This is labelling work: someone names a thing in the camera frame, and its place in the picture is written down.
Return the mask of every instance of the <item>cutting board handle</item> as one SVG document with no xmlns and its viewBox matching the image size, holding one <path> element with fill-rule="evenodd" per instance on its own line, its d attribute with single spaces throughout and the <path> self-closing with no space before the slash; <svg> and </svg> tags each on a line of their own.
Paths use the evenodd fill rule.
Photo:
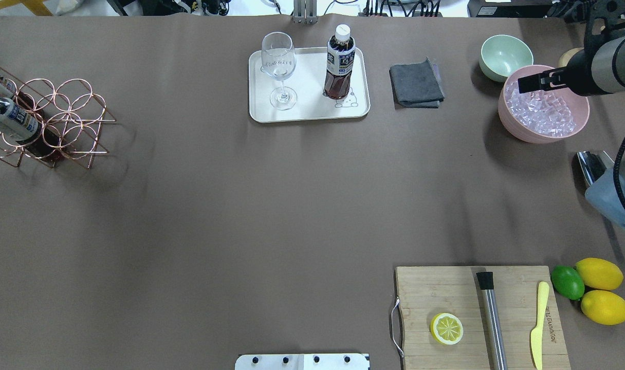
<svg viewBox="0 0 625 370">
<path fill-rule="evenodd" d="M 404 358 L 404 351 L 401 349 L 401 346 L 399 346 L 399 344 L 397 344 L 397 340 L 395 340 L 395 324 L 394 324 L 394 316 L 395 316 L 395 310 L 399 307 L 399 297 L 397 297 L 397 299 L 395 300 L 395 305 L 393 306 L 392 311 L 390 311 L 390 337 L 393 339 L 393 343 L 395 344 L 395 347 L 397 347 L 397 351 L 399 352 L 399 356 L 400 358 Z"/>
</svg>

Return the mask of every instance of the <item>white tray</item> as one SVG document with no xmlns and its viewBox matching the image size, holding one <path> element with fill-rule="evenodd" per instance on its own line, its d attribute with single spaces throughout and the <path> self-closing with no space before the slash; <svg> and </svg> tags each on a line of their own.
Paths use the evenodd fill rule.
<svg viewBox="0 0 625 370">
<path fill-rule="evenodd" d="M 343 100 L 324 96 L 326 78 L 326 47 L 296 49 L 297 67 L 285 86 L 297 92 L 297 103 L 289 110 L 277 110 L 269 102 L 269 94 L 280 82 L 260 71 L 261 52 L 249 57 L 249 113 L 260 122 L 292 120 L 343 119 L 362 117 L 370 110 L 370 94 L 362 51 L 356 48 L 350 94 Z"/>
</svg>

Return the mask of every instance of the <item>black cable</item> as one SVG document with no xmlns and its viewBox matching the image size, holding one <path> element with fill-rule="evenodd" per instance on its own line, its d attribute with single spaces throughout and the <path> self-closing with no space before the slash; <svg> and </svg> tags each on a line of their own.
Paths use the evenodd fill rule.
<svg viewBox="0 0 625 370">
<path fill-rule="evenodd" d="M 389 0 L 383 0 L 381 2 L 381 10 L 379 11 L 379 15 L 383 15 L 383 3 L 388 4 L 388 12 L 390 13 L 390 16 L 393 16 L 393 10 L 390 7 L 390 1 Z"/>
<path fill-rule="evenodd" d="M 282 14 L 280 12 L 280 4 L 278 3 L 278 0 L 272 0 L 272 3 L 275 5 L 275 8 L 278 9 L 278 14 Z"/>
<path fill-rule="evenodd" d="M 227 2 L 219 2 L 219 15 L 228 15 L 228 12 L 230 12 L 230 5 L 228 5 L 229 2 L 230 0 Z"/>
<path fill-rule="evenodd" d="M 406 8 L 404 7 L 404 4 L 401 3 L 401 0 L 397 0 L 397 3 L 401 7 L 401 11 L 404 12 L 404 16 L 409 16 L 408 14 L 406 14 Z"/>
<path fill-rule="evenodd" d="M 422 5 L 422 1 L 418 0 L 417 3 L 415 3 L 415 5 L 413 5 L 413 8 L 411 8 L 411 11 L 409 12 L 409 14 L 404 14 L 404 16 L 415 16 L 415 9 L 417 9 L 418 5 Z"/>
<path fill-rule="evenodd" d="M 616 154 L 616 159 L 614 161 L 614 168 L 612 170 L 614 176 L 614 188 L 616 189 L 616 196 L 618 196 L 618 200 L 621 202 L 621 206 L 625 209 L 625 196 L 623 196 L 623 189 L 621 188 L 621 182 L 618 178 L 618 173 L 621 167 L 621 159 L 623 159 L 623 153 L 625 152 L 625 138 L 623 138 L 623 142 L 621 142 L 621 146 L 618 148 L 618 153 Z"/>
<path fill-rule="evenodd" d="M 432 16 L 433 12 L 434 12 L 434 2 L 432 0 L 429 0 L 429 2 L 427 3 L 427 7 L 425 8 L 425 16 Z"/>
<path fill-rule="evenodd" d="M 326 7 L 326 10 L 324 10 L 324 14 L 322 14 L 322 16 L 326 15 L 326 12 L 328 12 L 328 10 L 331 8 L 331 5 L 333 5 L 334 3 L 338 3 L 338 4 L 342 4 L 342 5 L 346 5 L 346 4 L 352 4 L 352 3 L 357 3 L 358 0 L 352 0 L 351 2 L 339 2 L 338 0 L 333 0 L 333 2 L 331 2 L 331 4 L 329 4 Z"/>
</svg>

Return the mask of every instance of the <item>cable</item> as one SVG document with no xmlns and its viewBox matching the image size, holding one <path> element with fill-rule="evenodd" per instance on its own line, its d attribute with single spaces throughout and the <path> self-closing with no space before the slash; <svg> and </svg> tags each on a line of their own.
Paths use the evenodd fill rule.
<svg viewBox="0 0 625 370">
<path fill-rule="evenodd" d="M 422 5 L 422 1 L 418 0 L 417 3 L 415 3 L 415 5 L 413 5 L 413 8 L 411 8 L 411 11 L 409 12 L 409 14 L 406 14 L 406 12 L 404 12 L 404 16 L 415 16 L 415 9 L 418 8 L 418 5 Z"/>
<path fill-rule="evenodd" d="M 621 146 L 618 148 L 618 153 L 616 154 L 616 159 L 614 161 L 613 167 L 613 175 L 614 175 L 614 188 L 616 189 L 616 196 L 618 196 L 618 200 L 621 202 L 621 206 L 625 209 L 625 196 L 623 196 L 623 189 L 621 188 L 621 182 L 618 178 L 618 173 L 621 167 L 621 159 L 623 159 L 623 153 L 625 152 L 625 138 L 623 138 L 623 142 L 621 142 Z"/>
<path fill-rule="evenodd" d="M 401 0 L 397 0 L 397 3 L 401 7 L 401 11 L 404 12 L 404 16 L 409 16 L 408 14 L 406 14 L 406 8 L 404 7 L 404 4 L 401 3 Z"/>
<path fill-rule="evenodd" d="M 324 10 L 324 14 L 322 14 L 322 16 L 325 16 L 325 15 L 326 15 L 326 12 L 328 12 L 328 10 L 329 10 L 329 8 L 331 7 L 331 5 L 333 5 L 333 4 L 335 4 L 335 3 L 341 4 L 341 5 L 347 5 L 347 4 L 357 3 L 357 2 L 358 2 L 358 0 L 352 0 L 351 2 L 339 2 L 338 0 L 333 0 L 333 2 L 331 2 L 331 4 L 329 4 L 329 5 L 326 7 L 326 10 Z"/>
<path fill-rule="evenodd" d="M 216 13 L 209 13 L 209 15 L 228 15 L 228 12 L 230 11 L 230 5 L 228 5 L 228 3 L 230 2 L 230 0 L 221 0 L 220 2 L 218 2 L 218 9 L 216 10 Z M 207 2 L 202 2 L 199 4 L 199 8 L 203 11 L 203 14 L 208 14 L 207 9 L 209 8 L 209 5 Z"/>
<path fill-rule="evenodd" d="M 427 9 L 425 10 L 425 16 L 433 16 L 434 15 L 434 2 L 433 0 L 429 0 L 427 3 Z"/>
<path fill-rule="evenodd" d="M 393 10 L 390 7 L 390 2 L 388 0 L 383 0 L 381 2 L 381 10 L 379 10 L 379 15 L 383 15 L 383 3 L 388 4 L 388 12 L 390 13 L 390 16 L 393 16 Z"/>
<path fill-rule="evenodd" d="M 280 4 L 278 3 L 278 0 L 271 0 L 271 2 L 275 5 L 275 8 L 278 9 L 278 14 L 282 14 L 280 12 Z"/>
</svg>

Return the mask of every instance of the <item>glass stem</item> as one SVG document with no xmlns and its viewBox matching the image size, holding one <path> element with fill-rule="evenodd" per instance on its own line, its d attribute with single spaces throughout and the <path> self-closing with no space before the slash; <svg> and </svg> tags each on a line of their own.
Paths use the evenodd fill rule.
<svg viewBox="0 0 625 370">
<path fill-rule="evenodd" d="M 285 80 L 280 80 L 280 100 L 285 102 L 288 98 L 289 96 L 285 92 Z"/>
</svg>

